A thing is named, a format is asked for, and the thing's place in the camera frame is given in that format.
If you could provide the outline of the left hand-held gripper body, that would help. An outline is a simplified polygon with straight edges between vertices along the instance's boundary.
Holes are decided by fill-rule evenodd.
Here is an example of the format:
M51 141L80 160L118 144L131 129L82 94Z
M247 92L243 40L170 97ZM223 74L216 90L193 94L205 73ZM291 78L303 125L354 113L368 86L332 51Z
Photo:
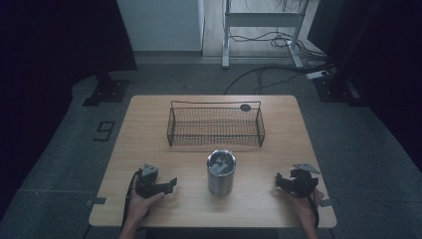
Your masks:
M166 191L165 184L156 184L158 171L159 169L157 167L145 163L143 167L135 173L135 191L139 196L149 198L155 194Z

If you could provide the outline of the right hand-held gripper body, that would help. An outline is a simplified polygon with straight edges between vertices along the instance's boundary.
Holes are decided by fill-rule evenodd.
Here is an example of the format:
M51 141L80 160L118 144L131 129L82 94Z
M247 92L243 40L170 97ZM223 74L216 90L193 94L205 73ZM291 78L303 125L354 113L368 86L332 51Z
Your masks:
M310 195L318 185L318 178L313 174L320 171L309 163L296 163L291 171L292 180L289 181L288 190L299 197Z

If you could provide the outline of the person's left hand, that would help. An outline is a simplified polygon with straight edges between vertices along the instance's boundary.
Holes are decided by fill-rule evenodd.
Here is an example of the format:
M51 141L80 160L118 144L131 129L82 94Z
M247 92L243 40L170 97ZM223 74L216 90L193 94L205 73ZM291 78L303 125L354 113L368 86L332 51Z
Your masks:
M125 224L135 227L139 226L146 216L149 208L165 196L163 192L157 193L149 198L143 198L134 190L129 195L129 206Z

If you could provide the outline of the person's right hand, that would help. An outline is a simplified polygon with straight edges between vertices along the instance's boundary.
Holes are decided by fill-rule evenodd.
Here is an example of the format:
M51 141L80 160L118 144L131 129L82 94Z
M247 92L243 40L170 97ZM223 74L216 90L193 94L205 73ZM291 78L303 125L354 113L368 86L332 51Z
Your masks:
M294 211L301 222L310 222L314 223L316 218L312 211L312 206L307 198L299 198L290 192L287 193L287 197L294 208ZM324 194L316 189L311 196L311 199L314 201L316 207L320 206L321 201L324 198Z

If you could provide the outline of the stainless steel cup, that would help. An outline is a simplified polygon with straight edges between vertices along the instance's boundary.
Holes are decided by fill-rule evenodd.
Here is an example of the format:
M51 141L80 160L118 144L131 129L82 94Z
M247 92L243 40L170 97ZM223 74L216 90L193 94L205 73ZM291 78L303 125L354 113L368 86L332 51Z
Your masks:
M227 196L233 188L236 158L229 150L214 150L207 158L209 191L219 197Z

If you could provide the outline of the black stand base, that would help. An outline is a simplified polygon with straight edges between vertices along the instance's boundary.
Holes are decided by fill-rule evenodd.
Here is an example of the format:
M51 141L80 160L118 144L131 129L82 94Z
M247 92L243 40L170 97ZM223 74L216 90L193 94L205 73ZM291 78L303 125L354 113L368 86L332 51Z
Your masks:
M339 80L337 77L323 77L314 80L316 92L323 103L347 103L351 107L366 107L364 92L352 78Z
M86 98L84 107L96 107L100 103L121 103L127 88L129 80L113 80L108 72L96 73L98 84L89 98Z

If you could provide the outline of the white power strip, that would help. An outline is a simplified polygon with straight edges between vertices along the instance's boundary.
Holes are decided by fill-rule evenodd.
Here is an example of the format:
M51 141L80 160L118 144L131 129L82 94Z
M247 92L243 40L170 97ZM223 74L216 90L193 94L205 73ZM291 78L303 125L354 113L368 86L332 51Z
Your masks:
M317 72L309 73L309 74L306 75L308 80L324 78L324 77L327 77L327 76L329 76L329 72L326 71L326 70L317 71Z

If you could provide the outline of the dark curtain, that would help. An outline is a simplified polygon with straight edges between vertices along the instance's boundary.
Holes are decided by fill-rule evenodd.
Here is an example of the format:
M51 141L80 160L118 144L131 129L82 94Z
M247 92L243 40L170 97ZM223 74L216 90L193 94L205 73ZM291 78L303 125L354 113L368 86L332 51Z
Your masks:
M317 0L308 39L422 171L422 0Z
M0 220L74 84L135 67L117 0L0 0Z

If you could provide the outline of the white cabinet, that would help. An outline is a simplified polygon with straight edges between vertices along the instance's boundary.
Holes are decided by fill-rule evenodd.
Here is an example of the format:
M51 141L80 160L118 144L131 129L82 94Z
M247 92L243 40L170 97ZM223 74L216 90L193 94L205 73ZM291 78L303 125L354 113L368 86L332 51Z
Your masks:
M202 54L204 0L117 0L134 52Z

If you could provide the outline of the white desk frame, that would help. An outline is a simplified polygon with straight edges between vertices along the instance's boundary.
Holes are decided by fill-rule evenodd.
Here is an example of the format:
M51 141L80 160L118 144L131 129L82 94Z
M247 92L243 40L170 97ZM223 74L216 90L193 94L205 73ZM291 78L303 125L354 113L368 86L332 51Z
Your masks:
M282 27L294 28L294 35L288 42L288 50L297 68L302 68L303 62L299 55L299 34L301 32L310 0L304 0L298 12L272 13L238 13L231 11L231 0L223 0L223 30L222 68L230 67L229 32L232 27Z

